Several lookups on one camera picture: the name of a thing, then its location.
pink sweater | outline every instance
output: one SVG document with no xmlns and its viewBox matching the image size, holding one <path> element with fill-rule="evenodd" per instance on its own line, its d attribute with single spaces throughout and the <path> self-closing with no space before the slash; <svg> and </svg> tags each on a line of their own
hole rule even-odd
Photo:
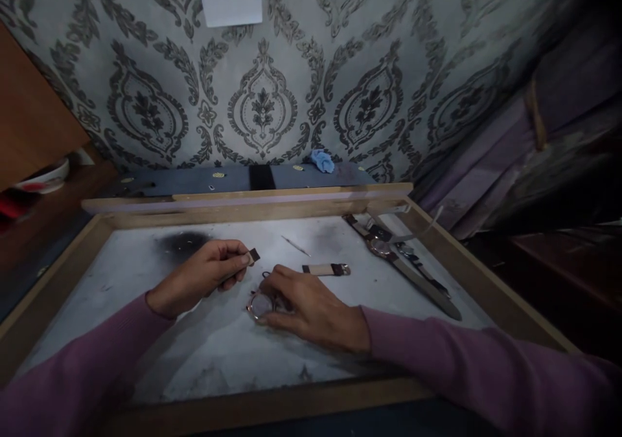
<svg viewBox="0 0 622 437">
<path fill-rule="evenodd" d="M 436 393 L 515 435 L 618 434 L 622 372 L 593 357 L 569 356 L 496 329 L 451 326 L 362 308 L 375 359 L 399 364 Z M 174 321 L 144 295 L 0 395 L 0 435 L 75 435 L 116 380 L 128 374 Z"/>
</svg>

blue cloth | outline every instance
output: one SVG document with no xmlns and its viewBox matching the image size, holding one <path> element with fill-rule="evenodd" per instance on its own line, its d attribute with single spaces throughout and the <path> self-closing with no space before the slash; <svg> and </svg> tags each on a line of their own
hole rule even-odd
<svg viewBox="0 0 622 437">
<path fill-rule="evenodd" d="M 324 149 L 312 150 L 311 161 L 320 172 L 332 173 L 335 170 L 335 164 L 332 162 L 330 156 L 324 152 Z"/>
</svg>

wooden cabinet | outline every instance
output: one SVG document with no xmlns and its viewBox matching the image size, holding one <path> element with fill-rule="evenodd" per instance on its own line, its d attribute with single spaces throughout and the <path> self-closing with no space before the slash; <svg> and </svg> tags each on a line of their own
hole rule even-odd
<svg viewBox="0 0 622 437">
<path fill-rule="evenodd" d="M 77 119 L 0 23 L 0 191 L 88 142 Z"/>
</svg>

gray patterned wall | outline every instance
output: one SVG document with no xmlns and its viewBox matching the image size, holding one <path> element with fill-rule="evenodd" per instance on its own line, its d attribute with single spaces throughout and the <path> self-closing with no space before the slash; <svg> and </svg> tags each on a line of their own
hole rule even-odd
<svg viewBox="0 0 622 437">
<path fill-rule="evenodd" d="M 0 16 L 120 169 L 301 162 L 326 148 L 415 179 L 503 100 L 574 0 L 0 0 Z"/>
</svg>

bowl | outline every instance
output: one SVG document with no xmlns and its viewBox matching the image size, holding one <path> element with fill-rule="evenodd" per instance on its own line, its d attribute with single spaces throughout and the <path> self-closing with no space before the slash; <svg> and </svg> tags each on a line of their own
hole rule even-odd
<svg viewBox="0 0 622 437">
<path fill-rule="evenodd" d="M 65 157 L 31 175 L 27 180 L 20 181 L 13 187 L 26 192 L 48 194 L 60 189 L 65 184 L 67 175 L 69 175 L 69 159 Z"/>
</svg>

